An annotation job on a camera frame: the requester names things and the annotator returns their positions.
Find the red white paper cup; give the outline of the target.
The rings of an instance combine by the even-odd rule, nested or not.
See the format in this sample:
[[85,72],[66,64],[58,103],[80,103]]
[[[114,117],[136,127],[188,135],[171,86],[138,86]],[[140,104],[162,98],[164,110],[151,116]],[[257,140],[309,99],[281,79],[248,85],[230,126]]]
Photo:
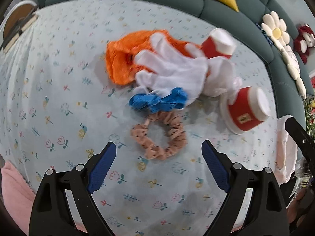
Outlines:
[[261,87],[244,87],[231,101],[227,94],[220,98],[220,114],[226,127],[241,135],[268,120],[271,108]]
[[236,47],[232,35],[223,28],[212,30],[201,45],[202,51],[209,59],[217,56],[224,56],[229,59],[235,52]]

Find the peach dotted scrunchie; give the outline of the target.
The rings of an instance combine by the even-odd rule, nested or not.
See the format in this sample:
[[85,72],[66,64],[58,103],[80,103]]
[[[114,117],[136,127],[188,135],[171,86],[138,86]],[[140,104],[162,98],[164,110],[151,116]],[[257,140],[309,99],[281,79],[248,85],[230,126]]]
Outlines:
[[166,160],[187,146],[186,130],[177,111],[149,114],[143,123],[130,129],[130,135],[148,160]]

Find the orange plastic snack bag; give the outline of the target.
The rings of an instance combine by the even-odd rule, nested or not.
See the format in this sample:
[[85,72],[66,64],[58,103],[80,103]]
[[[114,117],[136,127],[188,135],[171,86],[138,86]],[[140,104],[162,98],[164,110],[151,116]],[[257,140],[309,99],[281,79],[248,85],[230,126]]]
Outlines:
[[131,32],[119,40],[110,41],[106,47],[106,71],[114,84],[128,85],[141,70],[153,72],[144,65],[135,64],[133,59],[142,50],[153,51],[149,38],[157,32],[164,34],[167,41],[182,55],[191,57],[185,49],[188,42],[175,39],[165,29]]

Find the green potted plant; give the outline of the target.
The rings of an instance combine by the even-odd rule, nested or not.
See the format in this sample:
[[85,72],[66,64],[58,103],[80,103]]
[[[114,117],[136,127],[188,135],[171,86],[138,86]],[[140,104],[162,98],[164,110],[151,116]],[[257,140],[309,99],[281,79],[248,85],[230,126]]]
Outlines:
[[315,137],[315,106],[314,97],[307,96],[304,100],[304,111],[306,119],[306,132],[314,140]]

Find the pink fluffy cloth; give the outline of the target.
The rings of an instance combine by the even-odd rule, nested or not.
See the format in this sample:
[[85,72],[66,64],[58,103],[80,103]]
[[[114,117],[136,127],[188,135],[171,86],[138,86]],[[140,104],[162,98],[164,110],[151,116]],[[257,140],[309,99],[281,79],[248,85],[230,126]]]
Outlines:
[[5,162],[1,175],[4,206],[17,226],[28,235],[35,193],[10,161]]

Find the red white plush monkey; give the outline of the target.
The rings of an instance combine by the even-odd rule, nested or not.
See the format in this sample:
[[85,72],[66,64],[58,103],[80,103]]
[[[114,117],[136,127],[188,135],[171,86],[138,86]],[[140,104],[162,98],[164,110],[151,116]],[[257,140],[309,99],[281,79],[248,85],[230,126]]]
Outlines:
[[311,51],[314,49],[314,32],[308,24],[298,27],[298,36],[294,40],[294,50],[306,64]]

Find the floral light blue tablecloth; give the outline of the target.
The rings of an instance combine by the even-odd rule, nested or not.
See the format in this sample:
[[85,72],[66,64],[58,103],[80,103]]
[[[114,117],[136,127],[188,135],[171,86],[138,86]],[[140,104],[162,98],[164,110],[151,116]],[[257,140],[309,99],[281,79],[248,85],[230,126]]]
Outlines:
[[202,235],[225,192],[201,155],[214,147],[247,169],[275,168],[277,116],[264,63],[237,44],[231,58],[244,86],[259,86],[268,120],[242,135],[225,126],[218,100],[199,97],[180,112],[187,146],[165,161],[146,160],[130,136],[145,114],[129,107],[132,86],[113,84],[105,69],[109,41],[165,29],[203,42],[214,26],[186,13],[133,0],[75,0],[45,7],[7,53],[1,53],[1,155],[33,189],[47,169],[68,171],[107,142],[116,159],[93,198],[117,235]]

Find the white daisy flower cushion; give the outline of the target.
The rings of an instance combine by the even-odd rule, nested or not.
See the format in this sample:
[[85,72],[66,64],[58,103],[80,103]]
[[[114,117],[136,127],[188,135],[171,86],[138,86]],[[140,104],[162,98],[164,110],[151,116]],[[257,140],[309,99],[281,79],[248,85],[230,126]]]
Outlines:
[[279,18],[277,12],[271,11],[264,14],[261,27],[278,50],[281,51],[289,44],[290,35],[287,32],[287,25],[283,19]]

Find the blue fabric scrunchie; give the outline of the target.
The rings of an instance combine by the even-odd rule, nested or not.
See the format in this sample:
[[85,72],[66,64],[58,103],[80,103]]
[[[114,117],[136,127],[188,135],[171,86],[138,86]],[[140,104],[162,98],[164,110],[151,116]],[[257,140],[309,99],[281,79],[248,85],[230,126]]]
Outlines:
[[130,98],[129,106],[135,110],[149,110],[151,113],[157,113],[182,109],[186,102],[186,92],[182,88],[176,87],[163,98],[157,94],[135,94]]

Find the teal sectional sofa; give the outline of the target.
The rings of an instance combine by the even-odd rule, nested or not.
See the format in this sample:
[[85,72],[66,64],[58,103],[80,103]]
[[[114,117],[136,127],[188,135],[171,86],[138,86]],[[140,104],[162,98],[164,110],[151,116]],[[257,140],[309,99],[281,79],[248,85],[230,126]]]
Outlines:
[[[33,0],[40,8],[71,0]],[[287,25],[290,45],[298,37],[298,29],[276,0],[236,0],[239,11],[216,0],[140,0],[168,6],[196,16],[229,31],[247,45],[264,62],[273,88],[277,116],[292,115],[306,126],[304,105],[295,81],[276,47],[271,46],[257,24],[264,14],[277,12]]]

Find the white cloth glove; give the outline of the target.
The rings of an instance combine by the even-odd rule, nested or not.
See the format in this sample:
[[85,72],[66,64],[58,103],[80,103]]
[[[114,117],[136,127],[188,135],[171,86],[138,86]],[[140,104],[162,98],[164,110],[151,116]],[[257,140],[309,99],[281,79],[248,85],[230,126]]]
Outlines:
[[201,94],[210,97],[227,94],[229,103],[234,103],[242,79],[236,75],[231,60],[224,56],[209,59],[191,43],[185,45],[189,55],[184,56],[161,32],[154,33],[149,41],[153,50],[142,50],[133,60],[145,67],[135,74],[135,94],[156,94],[164,98],[180,87],[187,94],[187,105]]

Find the round wooden side table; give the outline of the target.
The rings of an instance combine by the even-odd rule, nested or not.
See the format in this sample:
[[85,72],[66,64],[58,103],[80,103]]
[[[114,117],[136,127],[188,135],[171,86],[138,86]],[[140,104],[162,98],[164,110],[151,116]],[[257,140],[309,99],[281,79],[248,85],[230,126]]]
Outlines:
[[28,14],[37,9],[37,4],[32,0],[24,0],[17,3],[4,17],[1,23],[1,44],[9,35],[13,27],[23,21]]

